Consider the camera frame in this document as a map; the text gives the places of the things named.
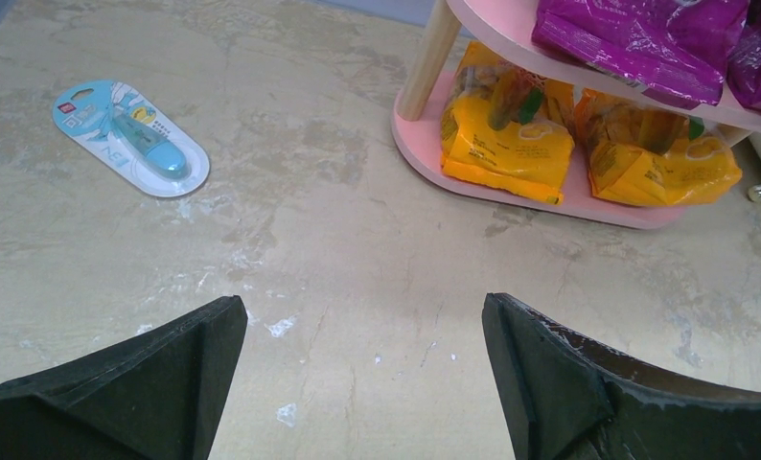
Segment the pink shelf board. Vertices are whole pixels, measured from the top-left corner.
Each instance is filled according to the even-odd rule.
[[[717,106],[700,105],[681,110],[653,101],[629,86],[568,57],[548,53],[533,45],[538,0],[447,0],[457,19],[479,41],[503,58],[539,75],[566,81],[646,104],[660,105],[706,120],[761,132],[761,114],[743,108],[725,88]]]
[[[565,201],[561,206],[543,204],[443,175],[440,168],[440,118],[446,105],[452,79],[451,72],[440,75],[420,120],[409,122],[398,116],[397,102],[392,112],[392,133],[398,148],[406,161],[434,184],[464,196],[644,230],[662,227],[678,219],[687,209],[684,207],[637,208],[593,198],[589,188],[586,158],[577,149],[573,153],[562,188]]]

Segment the concrete floor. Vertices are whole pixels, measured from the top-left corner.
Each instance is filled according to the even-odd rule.
[[[656,232],[450,195],[389,132],[419,34],[293,1],[19,0],[0,27],[0,382],[239,294],[251,322],[213,458],[508,458],[480,324],[507,291],[761,391],[749,152],[737,188]],[[58,132],[56,96],[106,78],[206,148],[202,189],[142,195]]]

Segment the two-tier shelf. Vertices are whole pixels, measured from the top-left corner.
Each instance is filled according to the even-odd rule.
[[[586,158],[579,149],[573,152],[563,187],[565,201],[560,206],[546,205],[443,175],[440,168],[440,118],[453,79],[453,73],[443,72],[443,66],[461,26],[500,56],[533,73],[660,105],[605,74],[535,47],[530,34],[536,22],[536,7],[537,0],[434,2],[417,60],[392,113],[392,132],[406,161],[426,179],[460,195],[641,229],[659,228],[677,219],[687,208],[641,208],[592,197]],[[745,110],[727,88],[717,106],[703,104],[687,111],[665,107],[720,123],[720,129],[731,145],[742,141],[752,131],[761,132],[761,115]]]

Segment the pink shelf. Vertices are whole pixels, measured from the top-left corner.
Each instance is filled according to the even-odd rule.
[[[612,77],[534,46],[530,34],[536,22],[538,0],[447,1],[459,21],[478,40],[503,58],[531,72],[615,96],[660,105]],[[703,104],[690,111],[681,111],[732,127],[761,132],[761,115],[742,108],[727,87],[719,105],[714,107]]]
[[[452,72],[444,72],[440,76],[420,120],[409,122],[398,116],[397,102],[392,112],[392,132],[398,148],[406,161],[434,184],[460,195],[640,229],[662,227],[685,212],[686,208],[682,207],[636,208],[593,198],[589,188],[586,159],[578,150],[573,153],[562,188],[565,201],[561,206],[546,205],[444,176],[440,168],[440,118],[452,80]]]

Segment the wooden leg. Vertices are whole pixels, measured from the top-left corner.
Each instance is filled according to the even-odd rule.
[[[730,125],[719,125],[719,131],[722,132],[727,144],[731,147],[744,141],[752,134],[750,130]]]
[[[420,119],[460,27],[446,0],[435,0],[417,51],[417,60],[408,73],[398,101],[398,115],[404,120],[415,122]]]

